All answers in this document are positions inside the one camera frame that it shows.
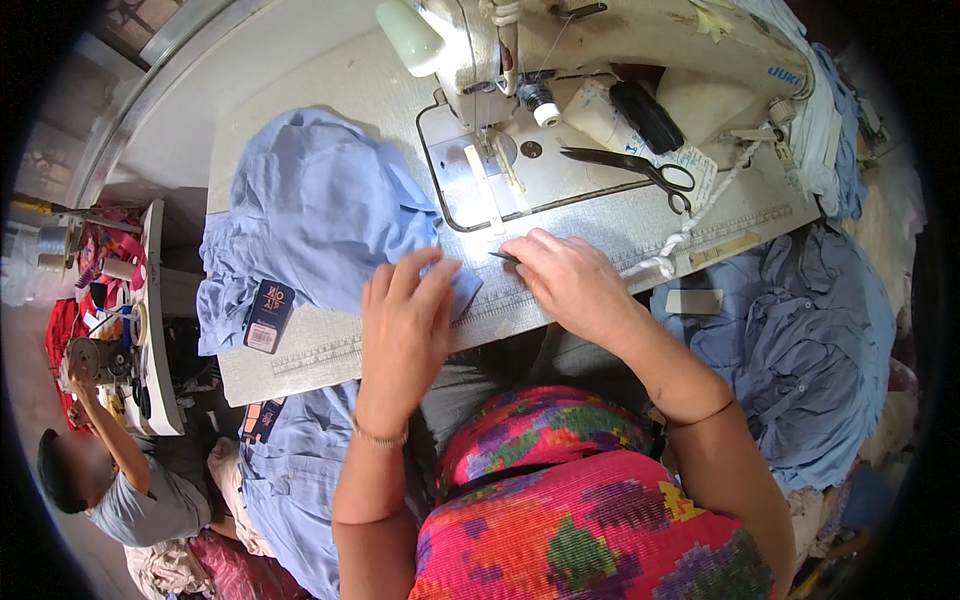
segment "industrial sewing machine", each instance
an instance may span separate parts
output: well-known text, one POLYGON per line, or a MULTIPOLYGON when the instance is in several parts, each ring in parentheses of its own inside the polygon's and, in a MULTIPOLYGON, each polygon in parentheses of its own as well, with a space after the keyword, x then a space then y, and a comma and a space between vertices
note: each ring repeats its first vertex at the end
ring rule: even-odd
POLYGON ((427 71, 440 83, 437 105, 420 114, 418 128, 447 222, 475 231, 636 184, 628 173, 574 167, 560 156, 563 146, 599 147, 562 115, 588 78, 644 81, 721 172, 742 152, 735 142, 772 141, 774 132, 758 128, 789 123, 791 103, 812 93, 812 69, 776 27, 740 9, 698 4, 422 0, 416 10, 444 44, 427 71), (704 15, 724 33, 705 31, 704 15), (478 197, 484 174, 494 218, 489 192, 478 197))

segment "white twisted cord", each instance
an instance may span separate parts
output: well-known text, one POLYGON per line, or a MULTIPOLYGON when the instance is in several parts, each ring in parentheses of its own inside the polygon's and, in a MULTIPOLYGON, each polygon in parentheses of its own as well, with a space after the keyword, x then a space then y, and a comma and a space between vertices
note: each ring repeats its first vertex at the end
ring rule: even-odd
MULTIPOLYGON (((769 123, 764 123, 761 129, 770 129, 769 123)), ((660 269, 660 274, 666 277, 667 279, 672 279, 674 274, 676 274, 676 267, 673 264, 673 261, 670 260, 670 253, 680 244, 685 244, 692 239, 690 232, 693 228, 697 227, 704 217, 713 209, 713 205, 717 203, 717 200, 720 196, 723 195, 724 191, 727 190, 727 187, 733 183, 733 180, 736 179, 736 176, 740 174, 740 171, 743 171, 743 167, 747 165, 747 162, 750 160, 750 157, 754 155, 756 149, 760 147, 761 140, 756 140, 747 147, 747 150, 740 155, 740 158, 734 164, 733 168, 727 174, 723 181, 720 181, 720 184, 717 185, 717 188, 710 194, 710 197, 707 199, 707 203, 701 206, 700 210, 697 211, 695 215, 684 221, 683 226, 680 231, 670 235, 666 238, 666 244, 663 245, 663 248, 656 256, 652 256, 645 260, 641 260, 635 264, 630 269, 627 269, 620 274, 621 277, 634 276, 641 271, 645 271, 651 267, 658 267, 660 269)))
POLYGON ((497 27, 506 27, 520 19, 520 2, 497 6, 493 0, 480 0, 480 14, 488 18, 497 27))

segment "gray t-shirt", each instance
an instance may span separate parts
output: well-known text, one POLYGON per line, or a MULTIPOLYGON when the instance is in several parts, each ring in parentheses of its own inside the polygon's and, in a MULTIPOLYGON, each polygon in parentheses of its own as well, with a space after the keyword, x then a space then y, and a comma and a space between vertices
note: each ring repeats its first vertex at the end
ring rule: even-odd
POLYGON ((197 488, 168 471, 150 455, 150 494, 144 495, 117 474, 90 520, 104 533, 131 547, 196 536, 210 522, 210 505, 197 488))

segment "gold bracelet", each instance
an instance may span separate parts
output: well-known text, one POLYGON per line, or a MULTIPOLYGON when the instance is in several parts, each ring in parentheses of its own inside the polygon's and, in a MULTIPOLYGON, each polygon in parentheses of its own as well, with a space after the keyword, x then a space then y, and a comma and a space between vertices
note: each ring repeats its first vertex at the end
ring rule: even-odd
POLYGON ((365 441, 367 441, 367 442, 370 442, 371 444, 373 444, 373 445, 375 445, 375 446, 377 446, 377 447, 379 447, 379 448, 396 448, 396 447, 399 447, 399 446, 403 446, 404 444, 407 443, 407 438, 410 437, 410 425, 409 425, 409 424, 406 424, 406 425, 403 426, 403 435, 401 435, 398 440, 396 440, 396 439, 393 439, 393 440, 392 440, 392 439, 390 439, 390 438, 378 438, 378 437, 376 437, 376 436, 374 436, 374 435, 372 435, 372 434, 370 434, 370 433, 367 433, 367 432, 364 431, 363 429, 361 429, 361 428, 360 428, 360 423, 357 422, 357 414, 356 414, 356 413, 351 413, 351 414, 350 414, 350 421, 353 423, 353 435, 355 435, 356 437, 360 438, 361 440, 365 440, 365 441))

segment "barcode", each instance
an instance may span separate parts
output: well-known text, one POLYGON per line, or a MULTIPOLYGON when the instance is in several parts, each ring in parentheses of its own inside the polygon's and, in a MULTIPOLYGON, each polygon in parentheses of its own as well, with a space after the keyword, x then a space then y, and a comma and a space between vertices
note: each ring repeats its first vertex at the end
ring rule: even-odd
POLYGON ((247 333, 247 346, 264 352, 272 352, 274 351, 275 341, 275 329, 270 329, 259 323, 250 325, 250 331, 247 333))

